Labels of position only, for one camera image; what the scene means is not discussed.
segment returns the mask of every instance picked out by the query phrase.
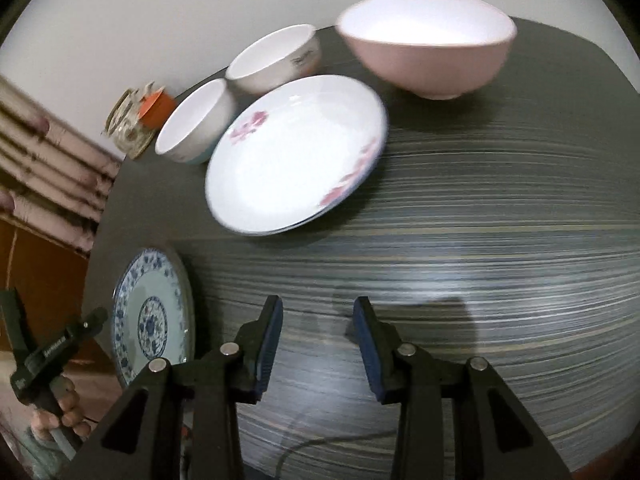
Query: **metal screw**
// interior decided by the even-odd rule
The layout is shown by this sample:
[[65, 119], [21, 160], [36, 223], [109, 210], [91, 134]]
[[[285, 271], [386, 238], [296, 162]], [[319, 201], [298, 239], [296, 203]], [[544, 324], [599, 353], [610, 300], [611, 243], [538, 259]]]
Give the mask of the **metal screw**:
[[412, 355], [415, 354], [415, 346], [412, 345], [411, 343], [402, 343], [398, 347], [398, 353], [405, 357], [411, 357]]
[[489, 363], [484, 357], [472, 357], [471, 361], [469, 361], [469, 364], [471, 364], [471, 367], [474, 370], [478, 370], [479, 372], [486, 370], [489, 366]]
[[235, 355], [240, 351], [240, 347], [238, 346], [238, 343], [224, 343], [221, 347], [220, 347], [220, 352], [222, 353], [222, 355]]
[[157, 357], [156, 359], [154, 359], [149, 363], [149, 370], [151, 370], [154, 373], [161, 372], [165, 368], [166, 368], [166, 360], [162, 359], [161, 357]]

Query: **blue floral pattern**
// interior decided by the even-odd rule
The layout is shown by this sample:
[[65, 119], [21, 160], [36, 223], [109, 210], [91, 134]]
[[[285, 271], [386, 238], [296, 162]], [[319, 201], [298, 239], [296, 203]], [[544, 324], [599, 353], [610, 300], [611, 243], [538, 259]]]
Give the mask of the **blue floral pattern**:
[[147, 359], [160, 357], [166, 346], [166, 311], [160, 298], [146, 298], [138, 314], [138, 343]]
[[[178, 276], [174, 267], [169, 262], [167, 256], [156, 249], [145, 249], [138, 254], [129, 264], [124, 275], [118, 283], [113, 299], [113, 316], [111, 323], [111, 340], [113, 344], [113, 354], [116, 360], [118, 371], [125, 384], [129, 384], [136, 376], [131, 362], [129, 351], [127, 349], [126, 334], [126, 318], [128, 316], [136, 316], [138, 319], [138, 343], [145, 357], [149, 360], [156, 356], [162, 355], [167, 341], [167, 332], [169, 326], [166, 320], [166, 311], [164, 306], [155, 296], [150, 296], [142, 304], [129, 305], [129, 297], [136, 287], [136, 284], [148, 272], [161, 272], [170, 282], [171, 288], [174, 290], [175, 304], [180, 313], [184, 314], [184, 298], [178, 282]], [[148, 314], [144, 314], [145, 306], [148, 308]], [[140, 324], [145, 325], [145, 333], [141, 336]], [[180, 322], [176, 327], [180, 333], [184, 333], [186, 327], [186, 316], [180, 316]], [[177, 359], [169, 359], [172, 364], [178, 364], [186, 361], [188, 354], [187, 341], [184, 339], [180, 346], [180, 353]]]

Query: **human hand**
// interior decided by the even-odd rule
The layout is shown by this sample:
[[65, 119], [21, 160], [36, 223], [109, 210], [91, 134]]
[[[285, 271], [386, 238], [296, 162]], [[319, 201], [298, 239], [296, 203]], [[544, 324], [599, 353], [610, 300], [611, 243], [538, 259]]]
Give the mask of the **human hand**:
[[[84, 422], [84, 413], [82, 408], [78, 406], [80, 397], [76, 392], [76, 386], [66, 377], [63, 377], [62, 381], [66, 389], [66, 394], [58, 400], [58, 404], [64, 413], [62, 424], [68, 428], [73, 428], [74, 432], [79, 436], [89, 436], [91, 426]], [[52, 440], [50, 430], [58, 428], [60, 422], [61, 419], [57, 418], [53, 413], [45, 410], [36, 410], [31, 417], [31, 431], [40, 440]]]

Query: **white bowl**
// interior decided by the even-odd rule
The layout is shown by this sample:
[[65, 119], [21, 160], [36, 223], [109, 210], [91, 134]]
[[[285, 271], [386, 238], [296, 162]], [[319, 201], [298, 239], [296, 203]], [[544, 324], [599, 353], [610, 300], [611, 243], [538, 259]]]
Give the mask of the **white bowl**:
[[232, 231], [286, 231], [356, 189], [385, 139], [385, 107], [363, 83], [339, 75], [287, 83], [223, 134], [207, 168], [207, 204]]
[[244, 49], [225, 77], [253, 95], [264, 95], [294, 79], [312, 75], [320, 64], [320, 43], [313, 25], [292, 25]]
[[513, 20], [481, 0], [364, 0], [336, 29], [369, 70], [429, 99], [487, 84], [516, 36]]
[[156, 153], [175, 162], [206, 162], [235, 111], [236, 100], [224, 79], [205, 83], [168, 118], [156, 140]]

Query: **blue and white plate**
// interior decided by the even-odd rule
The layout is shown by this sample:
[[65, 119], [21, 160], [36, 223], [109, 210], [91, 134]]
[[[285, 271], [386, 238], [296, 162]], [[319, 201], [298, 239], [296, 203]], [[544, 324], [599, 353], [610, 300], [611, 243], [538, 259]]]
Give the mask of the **blue and white plate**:
[[156, 357], [193, 358], [191, 287], [176, 254], [145, 249], [113, 293], [111, 339], [120, 382], [127, 386]]

